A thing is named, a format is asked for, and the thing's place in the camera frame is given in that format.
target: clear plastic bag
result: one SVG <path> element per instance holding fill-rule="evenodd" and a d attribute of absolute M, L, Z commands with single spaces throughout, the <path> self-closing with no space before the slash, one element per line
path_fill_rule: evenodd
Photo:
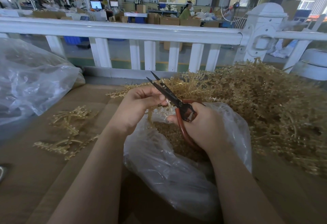
<path fill-rule="evenodd" d="M 22 40 L 0 39 L 0 125 L 41 115 L 83 84 L 69 61 Z"/>
<path fill-rule="evenodd" d="M 251 172 L 251 139 L 246 121 L 224 103 L 204 103 L 223 116 L 228 141 Z M 166 118 L 153 116 L 156 121 Z M 175 209 L 203 221 L 214 221 L 219 212 L 211 165 L 198 164 L 173 152 L 166 137 L 150 127 L 147 115 L 124 145 L 125 166 Z"/>

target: red scissor handle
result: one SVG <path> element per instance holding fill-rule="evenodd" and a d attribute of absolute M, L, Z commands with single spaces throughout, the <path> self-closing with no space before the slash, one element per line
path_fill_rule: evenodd
<path fill-rule="evenodd" d="M 191 103 L 193 103 L 193 102 L 198 102 L 198 101 L 194 101 L 194 100 L 186 100 L 186 99 L 184 99 L 184 100 L 181 100 L 183 103 L 188 103 L 188 104 L 191 104 Z M 201 150 L 203 150 L 202 148 L 200 148 L 195 142 L 194 142 L 194 140 L 190 137 L 190 135 L 187 133 L 187 131 L 186 131 L 186 128 L 185 128 L 185 126 L 184 126 L 184 123 L 183 123 L 183 119 L 182 119 L 182 116 L 181 116 L 181 112 L 180 112 L 180 110 L 179 110 L 179 108 L 176 108 L 175 109 L 175 112 L 176 112 L 176 117 L 177 117 L 177 121 L 178 121 L 178 126 L 180 127 L 180 130 L 181 130 L 181 132 L 182 132 L 182 135 L 183 135 L 183 138 L 184 138 L 184 140 L 192 147 L 192 148 L 194 148 L 195 150 L 199 150 L 199 151 L 201 151 Z M 196 118 L 196 116 L 197 116 L 198 114 L 197 113 L 194 113 L 193 114 L 193 116 L 192 116 L 192 120 L 194 119 L 194 118 Z"/>

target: scissors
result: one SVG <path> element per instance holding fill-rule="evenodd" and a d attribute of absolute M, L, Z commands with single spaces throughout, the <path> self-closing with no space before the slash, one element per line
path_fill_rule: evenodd
<path fill-rule="evenodd" d="M 196 150 L 202 150 L 190 137 L 190 135 L 187 133 L 183 120 L 186 122 L 191 122 L 198 114 L 194 111 L 192 105 L 190 105 L 193 102 L 196 102 L 194 100 L 180 100 L 178 99 L 175 94 L 166 86 L 161 79 L 151 72 L 153 76 L 156 78 L 156 80 L 160 81 L 160 85 L 153 82 L 151 79 L 147 77 L 147 79 L 150 81 L 150 83 L 153 84 L 155 88 L 157 88 L 170 102 L 172 102 L 177 108 L 175 109 L 176 117 L 178 121 L 178 126 L 182 132 L 184 140 L 194 149 Z"/>

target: railing post cap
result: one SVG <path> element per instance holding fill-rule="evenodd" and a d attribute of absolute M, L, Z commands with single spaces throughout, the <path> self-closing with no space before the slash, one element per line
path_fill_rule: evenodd
<path fill-rule="evenodd" d="M 249 16 L 284 18 L 288 15 L 284 13 L 283 7 L 277 3 L 262 3 L 248 11 Z"/>

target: hand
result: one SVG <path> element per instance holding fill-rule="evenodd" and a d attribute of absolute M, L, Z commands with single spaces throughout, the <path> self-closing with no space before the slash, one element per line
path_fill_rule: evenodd
<path fill-rule="evenodd" d="M 158 104 L 166 105 L 166 98 L 154 86 L 141 86 L 129 90 L 111 118 L 109 125 L 130 135 L 145 111 Z"/>
<path fill-rule="evenodd" d="M 192 107 L 198 115 L 192 122 L 183 121 L 186 131 L 210 157 L 227 143 L 223 119 L 216 111 L 200 103 L 194 102 Z M 167 117 L 167 120 L 178 125 L 176 115 Z"/>

